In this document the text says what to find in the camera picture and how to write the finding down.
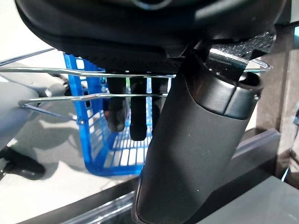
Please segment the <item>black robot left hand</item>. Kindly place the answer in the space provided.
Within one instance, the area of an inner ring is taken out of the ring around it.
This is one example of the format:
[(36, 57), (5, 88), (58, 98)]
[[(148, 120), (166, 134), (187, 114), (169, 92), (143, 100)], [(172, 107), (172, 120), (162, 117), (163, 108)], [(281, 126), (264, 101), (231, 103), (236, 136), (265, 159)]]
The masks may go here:
[(270, 52), (283, 0), (18, 0), (50, 46), (112, 74), (175, 75), (154, 128), (132, 209), (139, 224), (184, 224), (217, 188), (260, 99), (247, 72)]

